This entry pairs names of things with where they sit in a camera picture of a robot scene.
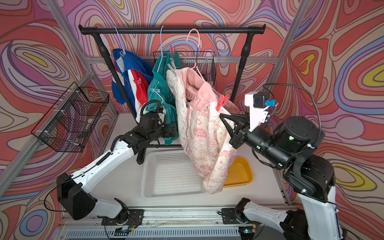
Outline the pink patterned kids jacket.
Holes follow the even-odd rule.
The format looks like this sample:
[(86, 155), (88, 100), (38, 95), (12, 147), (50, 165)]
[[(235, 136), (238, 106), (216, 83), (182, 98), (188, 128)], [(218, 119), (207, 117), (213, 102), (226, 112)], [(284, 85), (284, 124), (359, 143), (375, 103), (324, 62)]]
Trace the pink patterned kids jacket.
[(241, 112), (229, 100), (217, 112), (221, 94), (191, 68), (171, 68), (167, 71), (166, 81), (176, 100), (180, 143), (197, 174), (203, 177), (206, 192), (218, 193), (238, 155), (229, 143), (230, 134), (220, 120), (220, 114)]

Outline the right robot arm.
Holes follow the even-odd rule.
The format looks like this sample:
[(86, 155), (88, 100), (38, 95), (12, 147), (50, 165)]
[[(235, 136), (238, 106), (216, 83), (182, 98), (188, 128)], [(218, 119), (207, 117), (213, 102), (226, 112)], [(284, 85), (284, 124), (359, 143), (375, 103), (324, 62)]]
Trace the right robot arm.
[(272, 134), (263, 127), (251, 129), (242, 115), (220, 115), (234, 148), (248, 145), (264, 165), (283, 172), (284, 180), (302, 202), (302, 209), (278, 211), (243, 198), (234, 208), (241, 224), (260, 223), (282, 233), (287, 240), (344, 240), (338, 219), (333, 165), (316, 156), (325, 133), (304, 117), (293, 116)]

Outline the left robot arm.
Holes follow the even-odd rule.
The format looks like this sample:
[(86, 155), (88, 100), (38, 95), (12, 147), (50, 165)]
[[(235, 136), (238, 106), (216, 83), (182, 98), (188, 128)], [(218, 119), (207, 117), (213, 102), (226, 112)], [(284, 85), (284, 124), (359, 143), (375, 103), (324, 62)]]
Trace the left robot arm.
[(57, 178), (58, 201), (73, 220), (102, 217), (123, 225), (130, 217), (129, 208), (119, 199), (104, 200), (91, 194), (96, 185), (124, 161), (148, 148), (161, 138), (174, 138), (178, 134), (176, 123), (167, 124), (158, 113), (142, 115), (131, 131), (117, 136), (111, 148), (86, 167), (71, 175)]

